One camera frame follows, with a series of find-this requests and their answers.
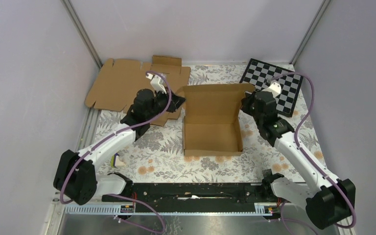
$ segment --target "open cardboard box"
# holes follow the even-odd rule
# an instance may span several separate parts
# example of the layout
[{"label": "open cardboard box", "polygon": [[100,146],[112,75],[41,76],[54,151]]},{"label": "open cardboard box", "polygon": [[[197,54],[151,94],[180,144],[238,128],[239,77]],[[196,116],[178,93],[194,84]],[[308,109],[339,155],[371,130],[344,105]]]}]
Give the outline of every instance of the open cardboard box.
[{"label": "open cardboard box", "polygon": [[[169,56],[152,56],[152,63],[138,60],[108,59],[87,94],[85,104],[95,109],[124,111],[133,104],[136,93],[141,89],[153,89],[145,72],[153,70],[166,74],[171,89],[176,92],[188,84],[190,67],[182,66],[182,59]],[[178,119],[181,109],[164,113],[154,125],[164,126],[168,119]]]},{"label": "open cardboard box", "polygon": [[249,83],[184,86],[185,156],[239,156],[243,151],[238,113]]}]

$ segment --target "checkerboard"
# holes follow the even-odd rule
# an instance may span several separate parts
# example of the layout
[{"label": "checkerboard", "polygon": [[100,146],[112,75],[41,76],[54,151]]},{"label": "checkerboard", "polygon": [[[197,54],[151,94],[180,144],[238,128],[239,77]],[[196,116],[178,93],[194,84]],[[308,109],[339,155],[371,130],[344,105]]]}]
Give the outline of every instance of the checkerboard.
[{"label": "checkerboard", "polygon": [[[246,71],[241,77],[240,83],[248,82],[253,84],[258,91],[267,88],[266,83],[277,75],[292,72],[276,65],[271,65],[263,61],[250,59]],[[277,110],[279,114],[291,117],[295,109],[296,100],[298,99],[303,77],[299,75],[288,75],[278,80],[282,87],[282,93],[277,96]]]}]

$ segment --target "floral tablecloth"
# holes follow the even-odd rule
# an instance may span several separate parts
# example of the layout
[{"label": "floral tablecloth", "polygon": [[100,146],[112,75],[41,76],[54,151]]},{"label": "floral tablecloth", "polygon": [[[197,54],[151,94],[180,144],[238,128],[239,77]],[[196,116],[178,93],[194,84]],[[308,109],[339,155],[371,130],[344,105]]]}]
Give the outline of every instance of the floral tablecloth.
[{"label": "floral tablecloth", "polygon": [[[294,70],[292,65],[281,65]],[[238,83],[246,65],[191,66],[190,85]],[[285,118],[294,127],[307,112],[302,95],[296,103],[293,117]],[[97,123],[94,141],[116,128],[123,112],[103,110]],[[184,156],[182,148],[182,110],[178,120],[168,120],[164,127],[151,128],[136,142],[118,152],[126,166],[114,168],[106,162],[97,172],[120,172],[138,183],[192,183],[192,182],[261,182],[262,171],[272,169],[294,182],[303,178],[290,162],[263,140],[251,116],[240,112],[240,127],[244,151],[237,157]],[[310,118],[300,130],[300,138],[317,159],[325,164]]]}]

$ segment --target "gray wall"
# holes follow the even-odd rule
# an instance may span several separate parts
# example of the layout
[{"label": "gray wall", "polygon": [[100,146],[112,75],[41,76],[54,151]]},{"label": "gray wall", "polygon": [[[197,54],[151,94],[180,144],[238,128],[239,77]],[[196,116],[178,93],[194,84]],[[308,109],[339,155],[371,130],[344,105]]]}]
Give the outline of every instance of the gray wall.
[{"label": "gray wall", "polygon": [[71,0],[101,59],[292,59],[322,0]]},{"label": "gray wall", "polygon": [[357,235],[376,234],[376,1],[332,1],[297,70],[315,83],[311,117],[329,168],[355,183]]},{"label": "gray wall", "polygon": [[0,235],[39,234],[96,66],[58,0],[0,0]]}]

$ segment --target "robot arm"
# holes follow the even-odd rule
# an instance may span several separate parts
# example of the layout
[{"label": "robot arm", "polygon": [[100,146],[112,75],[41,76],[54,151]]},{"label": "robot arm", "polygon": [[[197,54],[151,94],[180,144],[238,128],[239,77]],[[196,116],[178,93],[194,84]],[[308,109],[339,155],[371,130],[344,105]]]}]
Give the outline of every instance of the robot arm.
[{"label": "robot arm", "polygon": [[185,102],[185,98],[172,92],[167,94],[163,80],[157,75],[148,74],[147,78],[151,80],[155,93],[149,89],[138,91],[133,105],[116,130],[76,153],[67,150],[61,155],[53,182],[53,186],[60,191],[73,165],[84,157],[68,180],[64,192],[77,204],[83,205],[92,197],[105,194],[121,194],[127,184],[126,177],[117,174],[96,176],[97,170],[115,153],[138,140],[149,129],[147,121],[166,108],[169,96],[171,103],[166,110],[168,112],[175,112]]},{"label": "robot arm", "polygon": [[291,182],[279,173],[263,179],[262,183],[268,194],[284,198],[303,208],[314,225],[320,229],[326,228],[350,216],[351,212],[342,195],[314,164],[342,189],[352,205],[355,202],[355,186],[349,179],[341,181],[326,169],[298,140],[299,146],[314,164],[303,155],[294,138],[295,130],[286,120],[278,117],[274,97],[279,94],[280,85],[274,82],[263,91],[253,92],[244,98],[241,109],[254,118],[260,135],[288,158],[307,187]]}]

